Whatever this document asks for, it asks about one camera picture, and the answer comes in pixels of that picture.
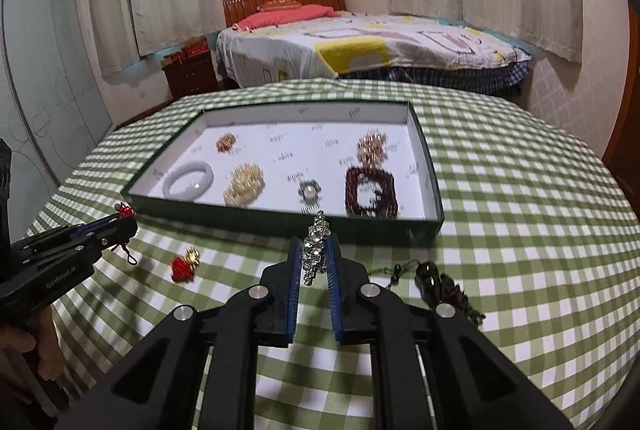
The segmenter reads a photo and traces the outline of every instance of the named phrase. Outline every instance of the dark red beaded bracelet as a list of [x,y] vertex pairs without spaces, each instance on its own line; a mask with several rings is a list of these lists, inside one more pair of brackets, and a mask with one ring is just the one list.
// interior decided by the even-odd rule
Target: dark red beaded bracelet
[[[372,206],[358,204],[358,184],[374,181],[380,185],[376,200]],[[396,186],[394,177],[380,168],[356,168],[347,170],[345,182],[344,205],[351,215],[362,217],[395,217],[398,215]]]

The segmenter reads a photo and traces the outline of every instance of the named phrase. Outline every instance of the white bangle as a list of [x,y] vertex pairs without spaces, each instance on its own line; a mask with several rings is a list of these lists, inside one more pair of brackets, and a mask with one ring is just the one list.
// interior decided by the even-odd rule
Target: white bangle
[[[191,172],[202,172],[202,177],[199,181],[191,183],[186,190],[177,194],[172,194],[171,186],[180,177]],[[209,189],[212,182],[213,170],[211,167],[204,161],[193,161],[176,168],[164,179],[164,183],[162,184],[162,194],[165,199],[171,199],[174,201],[194,201]]]

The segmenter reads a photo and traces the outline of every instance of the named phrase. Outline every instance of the tablecloth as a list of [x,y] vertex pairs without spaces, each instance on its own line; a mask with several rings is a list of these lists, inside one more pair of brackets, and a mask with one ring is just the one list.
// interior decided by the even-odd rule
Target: tablecloth
[[[640,224],[583,142],[505,100],[321,79],[189,96],[101,142],[30,233],[112,213],[135,172],[203,108],[326,98],[410,100],[446,216],[431,249],[346,246],[344,255],[368,269],[414,258],[436,261],[486,313],[484,334],[574,426],[592,424],[640,349]],[[66,382],[78,393],[176,305],[220,305],[286,258],[287,241],[278,238],[150,217],[140,217],[139,225],[129,245],[137,267],[120,250],[105,251],[95,274],[54,304],[69,362]],[[197,277],[175,284],[171,259],[189,246],[201,253]],[[422,304],[409,275],[394,291]],[[256,428],[370,428],[368,347],[337,348],[326,278],[301,289],[294,344],[259,353]]]

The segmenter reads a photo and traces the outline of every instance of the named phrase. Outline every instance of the red pillow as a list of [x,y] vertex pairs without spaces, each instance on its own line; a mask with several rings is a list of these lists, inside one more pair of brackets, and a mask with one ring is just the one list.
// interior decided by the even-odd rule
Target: red pillow
[[283,25],[291,22],[301,22],[303,20],[313,20],[315,18],[340,16],[333,7],[320,6],[319,4],[307,4],[297,9],[287,9],[281,11],[263,11],[252,14],[244,20],[233,25],[236,31],[253,31],[261,27],[270,25]]
[[302,7],[297,0],[270,0],[258,6],[258,11],[282,11],[284,9],[298,9]]

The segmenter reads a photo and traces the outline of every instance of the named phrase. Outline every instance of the patterned wallpaper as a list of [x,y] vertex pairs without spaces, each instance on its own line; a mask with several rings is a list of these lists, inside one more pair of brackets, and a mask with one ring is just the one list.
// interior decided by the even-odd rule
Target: patterned wallpaper
[[602,157],[616,123],[629,49],[627,0],[583,0],[582,65],[542,50],[520,105],[585,141]]

